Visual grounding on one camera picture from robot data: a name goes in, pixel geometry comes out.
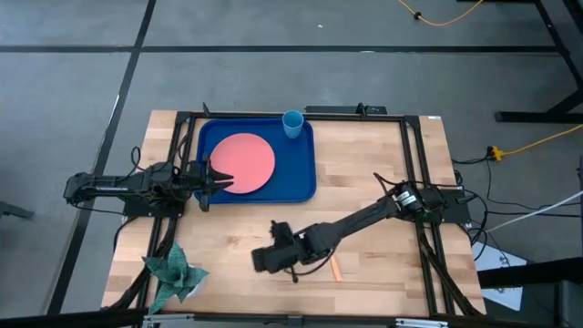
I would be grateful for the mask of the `black bar bracket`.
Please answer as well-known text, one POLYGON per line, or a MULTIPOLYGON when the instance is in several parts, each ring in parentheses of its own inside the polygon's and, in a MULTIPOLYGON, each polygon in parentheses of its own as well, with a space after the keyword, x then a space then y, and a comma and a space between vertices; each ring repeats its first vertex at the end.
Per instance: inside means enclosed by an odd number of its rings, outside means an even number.
POLYGON ((328 114, 357 114, 357 115, 387 115, 386 107, 371 106, 359 103, 354 106, 307 106, 306 113, 328 113, 328 114))

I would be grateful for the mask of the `blue plastic cup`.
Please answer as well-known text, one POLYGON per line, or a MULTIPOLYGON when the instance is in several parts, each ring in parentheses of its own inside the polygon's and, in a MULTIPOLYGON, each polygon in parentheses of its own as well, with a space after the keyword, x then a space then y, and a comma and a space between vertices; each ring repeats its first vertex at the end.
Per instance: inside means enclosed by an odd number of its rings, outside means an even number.
POLYGON ((300 111, 286 111, 282 118, 282 125, 285 135, 288 138, 298 138, 302 132, 304 117, 300 111))

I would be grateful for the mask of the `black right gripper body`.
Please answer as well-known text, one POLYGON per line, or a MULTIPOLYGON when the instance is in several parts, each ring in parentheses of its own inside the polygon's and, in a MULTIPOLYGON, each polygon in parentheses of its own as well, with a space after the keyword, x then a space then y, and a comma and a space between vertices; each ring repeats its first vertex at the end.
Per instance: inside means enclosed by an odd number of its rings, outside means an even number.
POLYGON ((266 270, 279 272, 298 262, 309 261, 316 253, 312 240, 300 235, 276 235, 266 254, 266 270))

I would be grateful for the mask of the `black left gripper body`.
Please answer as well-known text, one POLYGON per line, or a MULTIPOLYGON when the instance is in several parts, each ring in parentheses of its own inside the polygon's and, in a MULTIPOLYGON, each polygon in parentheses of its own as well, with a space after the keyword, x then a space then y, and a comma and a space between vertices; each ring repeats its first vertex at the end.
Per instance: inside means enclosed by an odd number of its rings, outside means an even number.
POLYGON ((204 155, 202 161, 190 161, 181 177, 191 193, 198 193, 199 208, 203 212, 210 210, 211 184, 210 158, 204 155))

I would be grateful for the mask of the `black furniture edge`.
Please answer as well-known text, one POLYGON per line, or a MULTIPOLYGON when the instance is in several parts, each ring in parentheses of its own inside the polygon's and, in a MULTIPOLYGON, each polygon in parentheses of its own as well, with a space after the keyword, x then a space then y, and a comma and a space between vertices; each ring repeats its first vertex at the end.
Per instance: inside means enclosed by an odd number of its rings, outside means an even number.
POLYGON ((556 328, 583 328, 583 257, 488 269, 478 279, 487 289, 522 287, 530 292, 529 286, 550 285, 551 307, 532 294, 535 304, 552 316, 556 328))

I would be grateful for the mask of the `red round plate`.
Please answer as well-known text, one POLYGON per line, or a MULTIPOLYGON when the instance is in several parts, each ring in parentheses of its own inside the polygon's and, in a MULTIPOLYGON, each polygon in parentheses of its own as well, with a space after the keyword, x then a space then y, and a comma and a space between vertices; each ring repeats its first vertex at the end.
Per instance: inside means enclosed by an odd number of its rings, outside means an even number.
POLYGON ((262 137, 238 133, 223 139, 210 154, 211 166, 232 176, 225 190, 232 194, 247 194, 263 187, 275 170, 275 154, 262 137))

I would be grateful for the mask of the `green crumpled cloth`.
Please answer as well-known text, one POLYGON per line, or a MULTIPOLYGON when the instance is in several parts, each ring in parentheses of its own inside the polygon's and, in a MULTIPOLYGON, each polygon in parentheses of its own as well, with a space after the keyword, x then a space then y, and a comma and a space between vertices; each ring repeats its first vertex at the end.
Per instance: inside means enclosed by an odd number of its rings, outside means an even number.
POLYGON ((158 294, 149 306, 149 315, 160 311, 173 296, 183 302, 210 274, 201 268, 191 266, 187 262, 185 252, 175 241, 169 249, 167 259, 143 257, 142 261, 150 274, 160 282, 158 294))

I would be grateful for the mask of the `metal front rail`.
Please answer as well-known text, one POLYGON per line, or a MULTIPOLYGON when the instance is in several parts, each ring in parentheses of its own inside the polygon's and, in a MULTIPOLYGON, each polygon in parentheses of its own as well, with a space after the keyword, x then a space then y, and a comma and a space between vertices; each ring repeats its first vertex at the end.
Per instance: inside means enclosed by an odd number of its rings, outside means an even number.
POLYGON ((172 321, 202 321, 227 323, 277 323, 290 327, 303 327, 306 324, 363 324, 384 325, 394 328, 452 328, 445 322, 433 319, 412 319, 398 317, 362 317, 304 314, 216 314, 216 313, 174 313, 145 315, 144 323, 165 323, 172 321))

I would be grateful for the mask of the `black aluminium table frame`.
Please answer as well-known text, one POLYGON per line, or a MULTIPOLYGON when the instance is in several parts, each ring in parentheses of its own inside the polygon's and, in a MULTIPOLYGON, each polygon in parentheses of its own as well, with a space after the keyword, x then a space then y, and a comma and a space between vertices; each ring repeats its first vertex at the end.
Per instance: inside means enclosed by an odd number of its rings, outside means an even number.
POLYGON ((330 266, 311 266, 298 283, 283 272, 257 273, 253 249, 271 241, 273 221, 295 230, 335 221, 375 202, 382 175, 392 181, 409 177, 433 183, 454 182, 442 120, 421 117, 342 114, 313 120, 317 189, 296 204, 220 204, 200 210, 190 200, 177 225, 176 239, 190 263, 208 278, 184 301, 171 299, 169 313, 202 318, 235 315, 243 319, 304 321, 367 317, 425 317, 429 307, 415 227, 383 220, 343 240, 335 256, 342 279, 330 266))

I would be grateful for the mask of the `black desk legs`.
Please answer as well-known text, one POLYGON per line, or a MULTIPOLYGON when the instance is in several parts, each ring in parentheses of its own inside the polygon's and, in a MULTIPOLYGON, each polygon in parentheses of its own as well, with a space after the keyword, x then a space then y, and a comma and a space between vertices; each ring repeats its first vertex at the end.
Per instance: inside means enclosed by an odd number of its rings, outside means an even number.
POLYGON ((548 123, 548 124, 583 124, 583 113, 574 113, 573 110, 583 105, 583 75, 578 71, 574 59, 566 44, 563 42, 550 14, 544 7, 542 0, 486 0, 497 4, 528 4, 533 5, 540 16, 547 33, 549 34, 551 46, 470 46, 463 53, 468 54, 521 54, 538 55, 553 54, 559 55, 568 67, 570 75, 575 80, 577 89, 566 96, 556 105, 541 112, 528 111, 498 111, 495 113, 496 122, 501 123, 548 123))

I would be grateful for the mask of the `white paper sheet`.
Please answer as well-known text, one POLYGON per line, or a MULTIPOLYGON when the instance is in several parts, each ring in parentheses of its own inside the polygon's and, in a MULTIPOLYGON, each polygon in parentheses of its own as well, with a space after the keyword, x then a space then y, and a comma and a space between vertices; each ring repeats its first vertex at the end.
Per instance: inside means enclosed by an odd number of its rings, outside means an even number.
MULTIPOLYGON (((527 264, 527 261, 523 258, 500 251, 479 241, 472 246, 472 253, 475 256, 476 269, 479 272, 527 264)), ((523 288, 483 288, 482 295, 491 302, 519 311, 522 303, 523 288)))

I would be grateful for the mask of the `grey stand foot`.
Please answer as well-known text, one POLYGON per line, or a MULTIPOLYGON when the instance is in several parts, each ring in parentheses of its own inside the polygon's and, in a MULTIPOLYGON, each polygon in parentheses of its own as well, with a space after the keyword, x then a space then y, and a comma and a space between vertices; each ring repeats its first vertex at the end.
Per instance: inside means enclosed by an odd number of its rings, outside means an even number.
POLYGON ((33 211, 25 210, 10 203, 0 201, 0 217, 16 216, 22 219, 31 219, 34 214, 35 213, 33 211))

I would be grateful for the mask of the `blue plastic tray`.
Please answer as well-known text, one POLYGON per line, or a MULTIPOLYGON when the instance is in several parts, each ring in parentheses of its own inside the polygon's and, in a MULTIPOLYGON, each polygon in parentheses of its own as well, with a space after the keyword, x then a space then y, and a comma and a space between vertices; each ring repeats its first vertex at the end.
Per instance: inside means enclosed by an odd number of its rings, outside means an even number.
POLYGON ((304 122, 298 138, 288 138, 279 118, 213 119, 199 130, 197 159, 209 155, 225 138, 251 133, 265 139, 274 151, 275 168, 270 180, 248 194, 222 190, 210 198, 211 204, 300 203, 316 191, 316 165, 312 125, 304 122))

